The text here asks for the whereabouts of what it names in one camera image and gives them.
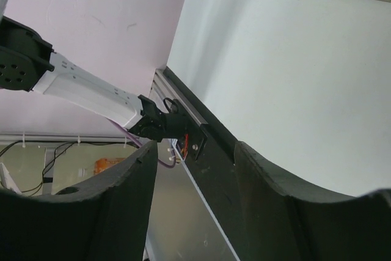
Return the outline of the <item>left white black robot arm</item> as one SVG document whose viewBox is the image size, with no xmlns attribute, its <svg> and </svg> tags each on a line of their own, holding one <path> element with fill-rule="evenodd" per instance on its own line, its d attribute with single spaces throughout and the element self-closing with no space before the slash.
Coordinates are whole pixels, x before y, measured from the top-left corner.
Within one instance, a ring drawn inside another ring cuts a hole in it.
<svg viewBox="0 0 391 261">
<path fill-rule="evenodd" d="M 184 0 L 1 0 L 52 45 L 30 91 L 1 89 L 1 133 L 118 136 L 167 64 Z"/>
</svg>

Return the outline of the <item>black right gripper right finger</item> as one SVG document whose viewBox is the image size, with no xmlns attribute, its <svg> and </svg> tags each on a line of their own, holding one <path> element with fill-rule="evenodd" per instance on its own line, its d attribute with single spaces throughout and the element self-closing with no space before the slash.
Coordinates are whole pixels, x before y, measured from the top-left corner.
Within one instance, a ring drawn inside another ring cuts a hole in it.
<svg viewBox="0 0 391 261">
<path fill-rule="evenodd" d="M 244 142 L 236 177 L 252 260 L 389 260 L 390 190 L 359 197 L 314 185 Z"/>
</svg>

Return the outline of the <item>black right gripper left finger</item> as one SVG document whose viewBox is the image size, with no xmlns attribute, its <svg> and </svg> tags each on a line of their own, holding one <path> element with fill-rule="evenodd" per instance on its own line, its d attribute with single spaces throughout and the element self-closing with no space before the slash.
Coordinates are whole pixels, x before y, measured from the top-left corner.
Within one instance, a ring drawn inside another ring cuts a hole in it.
<svg viewBox="0 0 391 261">
<path fill-rule="evenodd" d="M 158 167 L 154 141 L 56 194 L 1 190 L 2 260 L 142 260 Z"/>
</svg>

